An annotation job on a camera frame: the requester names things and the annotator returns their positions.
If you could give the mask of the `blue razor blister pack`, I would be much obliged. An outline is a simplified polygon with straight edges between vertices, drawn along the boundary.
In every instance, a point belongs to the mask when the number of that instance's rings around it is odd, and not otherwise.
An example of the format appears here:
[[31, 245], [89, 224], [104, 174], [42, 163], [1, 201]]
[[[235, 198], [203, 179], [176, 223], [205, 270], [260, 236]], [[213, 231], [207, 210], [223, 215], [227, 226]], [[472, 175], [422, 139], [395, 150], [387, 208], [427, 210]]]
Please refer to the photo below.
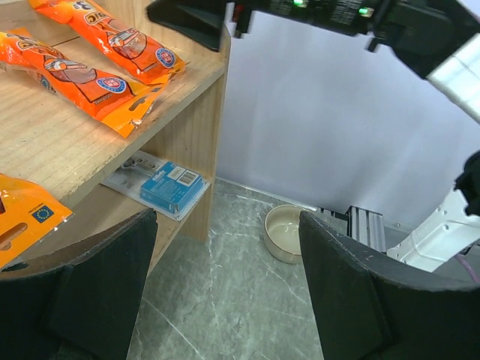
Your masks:
[[199, 173], [136, 151], [102, 185], [174, 221], [182, 221], [208, 189]]

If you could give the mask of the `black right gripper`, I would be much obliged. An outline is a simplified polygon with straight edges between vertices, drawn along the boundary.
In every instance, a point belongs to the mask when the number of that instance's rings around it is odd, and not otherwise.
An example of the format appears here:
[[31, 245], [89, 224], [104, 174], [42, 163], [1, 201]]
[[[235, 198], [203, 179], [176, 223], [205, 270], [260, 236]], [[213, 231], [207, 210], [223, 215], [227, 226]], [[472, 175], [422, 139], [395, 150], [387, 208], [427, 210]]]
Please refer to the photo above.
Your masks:
[[343, 35], [365, 35], [379, 7], [378, 1], [362, 0], [234, 1], [233, 4], [231, 21], [235, 23], [237, 38], [249, 32], [254, 11]]

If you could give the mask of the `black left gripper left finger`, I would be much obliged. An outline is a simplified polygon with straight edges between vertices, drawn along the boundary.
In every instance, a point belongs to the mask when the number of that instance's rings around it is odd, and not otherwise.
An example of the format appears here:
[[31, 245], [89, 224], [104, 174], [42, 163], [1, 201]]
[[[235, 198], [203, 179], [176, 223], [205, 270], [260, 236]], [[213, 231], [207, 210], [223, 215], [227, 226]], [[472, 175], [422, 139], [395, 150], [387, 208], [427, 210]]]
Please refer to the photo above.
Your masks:
[[157, 231], [146, 209], [1, 271], [1, 358], [49, 359], [66, 344], [93, 359], [125, 359]]

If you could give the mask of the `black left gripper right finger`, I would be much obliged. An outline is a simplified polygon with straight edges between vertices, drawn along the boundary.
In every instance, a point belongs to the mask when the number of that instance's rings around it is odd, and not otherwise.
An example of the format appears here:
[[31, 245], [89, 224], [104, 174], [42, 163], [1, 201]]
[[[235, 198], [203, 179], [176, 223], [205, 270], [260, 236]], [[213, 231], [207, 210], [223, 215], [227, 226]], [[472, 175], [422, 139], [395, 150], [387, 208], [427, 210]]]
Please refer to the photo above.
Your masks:
[[342, 235], [310, 212], [299, 241], [325, 359], [477, 359], [479, 286]]

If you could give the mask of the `orange razor pack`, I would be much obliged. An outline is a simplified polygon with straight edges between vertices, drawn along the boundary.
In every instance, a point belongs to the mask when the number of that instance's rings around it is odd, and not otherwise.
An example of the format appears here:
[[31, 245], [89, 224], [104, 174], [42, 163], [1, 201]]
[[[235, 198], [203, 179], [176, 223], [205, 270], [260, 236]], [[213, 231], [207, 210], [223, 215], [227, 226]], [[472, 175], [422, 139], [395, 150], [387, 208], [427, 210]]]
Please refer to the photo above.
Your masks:
[[165, 84], [185, 71], [175, 52], [116, 19], [94, 1], [30, 1], [39, 14], [70, 26], [109, 60], [146, 85]]
[[144, 85], [72, 61], [26, 28], [1, 33], [1, 66], [27, 73], [124, 138], [142, 124], [164, 90], [162, 85]]
[[72, 216], [40, 185], [1, 174], [1, 268], [16, 262]]

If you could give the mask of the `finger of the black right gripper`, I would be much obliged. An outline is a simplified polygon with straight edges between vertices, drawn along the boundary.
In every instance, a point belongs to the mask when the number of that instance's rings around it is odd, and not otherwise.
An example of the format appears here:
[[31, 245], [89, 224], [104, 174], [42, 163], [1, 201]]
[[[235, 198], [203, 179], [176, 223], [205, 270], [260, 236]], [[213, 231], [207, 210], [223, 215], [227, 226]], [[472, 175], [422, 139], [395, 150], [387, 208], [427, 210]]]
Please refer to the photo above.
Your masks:
[[148, 19], [172, 29], [203, 47], [219, 52], [225, 1], [157, 0], [146, 7]]

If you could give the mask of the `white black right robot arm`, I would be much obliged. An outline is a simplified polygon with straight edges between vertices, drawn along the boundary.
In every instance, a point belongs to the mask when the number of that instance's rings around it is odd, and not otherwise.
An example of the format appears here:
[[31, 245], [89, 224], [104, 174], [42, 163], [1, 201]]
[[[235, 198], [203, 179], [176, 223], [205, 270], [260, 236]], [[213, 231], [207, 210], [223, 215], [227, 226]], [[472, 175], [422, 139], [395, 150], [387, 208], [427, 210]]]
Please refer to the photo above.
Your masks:
[[[371, 35], [390, 47], [474, 120], [479, 119], [479, 18], [458, 1], [235, 1], [234, 35], [254, 11], [342, 35]], [[473, 154], [442, 204], [387, 255], [432, 272], [479, 240], [479, 155]]]

